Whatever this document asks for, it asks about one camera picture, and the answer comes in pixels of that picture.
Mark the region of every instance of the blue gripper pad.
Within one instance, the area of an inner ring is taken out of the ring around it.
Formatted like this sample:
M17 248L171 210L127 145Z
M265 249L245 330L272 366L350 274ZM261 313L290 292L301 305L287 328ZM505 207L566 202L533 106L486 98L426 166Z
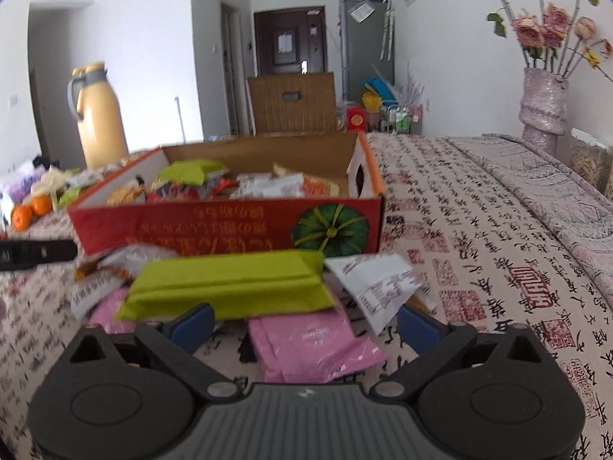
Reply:
M214 330L215 311L209 304L200 304L162 326L162 333L189 355L193 355Z
M400 308L397 321L398 334L418 355L436 346L449 333L447 325L409 306Z

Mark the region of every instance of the vase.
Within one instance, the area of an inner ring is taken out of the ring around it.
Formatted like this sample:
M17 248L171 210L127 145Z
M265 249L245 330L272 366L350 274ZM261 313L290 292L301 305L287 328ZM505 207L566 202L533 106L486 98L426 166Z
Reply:
M555 157L558 137L566 131L568 81L546 71L526 67L519 120L523 139Z

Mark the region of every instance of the orange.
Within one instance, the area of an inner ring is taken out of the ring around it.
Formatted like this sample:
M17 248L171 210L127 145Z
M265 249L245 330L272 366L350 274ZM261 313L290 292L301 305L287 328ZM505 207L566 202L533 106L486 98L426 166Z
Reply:
M51 196L39 195L37 197L32 197L32 200L30 200L30 209L32 209L35 216L48 215L53 210Z
M22 232L32 224L32 209L22 204L17 204L10 213L10 224L14 230Z

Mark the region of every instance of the red cardboard box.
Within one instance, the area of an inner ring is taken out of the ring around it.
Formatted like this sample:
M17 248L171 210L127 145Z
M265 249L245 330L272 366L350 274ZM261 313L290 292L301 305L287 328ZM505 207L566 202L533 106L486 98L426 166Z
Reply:
M341 196L228 199L107 206L115 189L146 183L175 161L209 158L234 173L271 172L274 163L338 183ZM378 251L384 186L362 133L254 136L156 149L95 185L68 209L89 254L155 243L184 256L319 248L329 255Z

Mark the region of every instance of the thermos handle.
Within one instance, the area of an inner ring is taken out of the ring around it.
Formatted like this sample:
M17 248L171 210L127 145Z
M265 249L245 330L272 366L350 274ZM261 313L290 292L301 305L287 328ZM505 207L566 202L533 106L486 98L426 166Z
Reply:
M73 76L68 83L68 107L70 108L70 113L77 120L77 122L81 122L84 120L83 115L77 111L75 101L75 85L79 81L85 81L85 75Z

